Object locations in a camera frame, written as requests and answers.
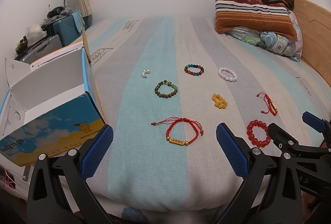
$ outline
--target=striped bedsheet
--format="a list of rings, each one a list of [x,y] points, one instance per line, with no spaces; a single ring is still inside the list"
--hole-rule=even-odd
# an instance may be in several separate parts
[[[95,176],[87,180],[94,193],[158,211],[228,203],[242,179],[217,143],[215,131],[221,122],[249,145],[246,126],[255,119],[275,122],[302,145],[321,144],[322,135],[301,116],[309,111],[330,118],[327,83],[302,61],[217,34],[214,28],[213,19],[161,17],[111,18],[88,29],[92,71],[106,121],[114,129],[111,147]],[[186,74],[188,64],[202,65],[204,74]],[[234,70],[238,81],[221,79],[217,72],[222,66]],[[151,71],[146,79],[141,77],[145,69]],[[156,96],[154,88],[162,80],[177,85],[178,94],[169,99]],[[277,116],[261,114],[267,110],[264,100],[256,97],[261,91],[276,104]],[[214,93],[226,99],[226,109],[214,106]],[[168,125],[151,123],[171,116],[199,121],[204,135],[189,146],[168,143]],[[256,129],[256,136],[264,138]],[[183,141],[194,136],[185,123],[171,131],[171,137]],[[272,143],[263,151],[280,155]]]

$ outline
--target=gold bar charm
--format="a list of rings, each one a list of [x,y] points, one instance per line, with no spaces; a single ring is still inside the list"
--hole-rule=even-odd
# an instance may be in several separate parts
[[[178,140],[178,139],[175,139],[175,138],[170,138],[169,142],[172,143],[172,144],[175,144],[175,145],[179,145],[179,146],[183,146],[185,144],[184,141],[181,141],[181,140]]]
[[[271,104],[272,109],[274,109],[275,112],[278,112],[276,106],[274,105],[274,103],[272,101],[270,102],[270,104]]]

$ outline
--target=wooden headboard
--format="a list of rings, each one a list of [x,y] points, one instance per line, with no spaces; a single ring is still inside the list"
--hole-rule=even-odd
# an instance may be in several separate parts
[[[302,32],[302,60],[331,86],[331,12],[310,1],[296,0],[294,13]]]

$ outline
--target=camel logo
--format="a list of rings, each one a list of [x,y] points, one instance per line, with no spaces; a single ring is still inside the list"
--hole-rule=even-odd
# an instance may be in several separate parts
[[[85,133],[89,133],[89,132],[93,131],[90,129],[90,125],[86,125],[84,123],[76,123],[74,126],[78,126]]]

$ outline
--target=cardboard box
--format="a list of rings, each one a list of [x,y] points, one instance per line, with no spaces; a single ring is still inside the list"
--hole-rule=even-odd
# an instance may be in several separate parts
[[[0,110],[0,153],[18,166],[80,146],[104,126],[84,44],[31,65],[5,60],[9,91]]]

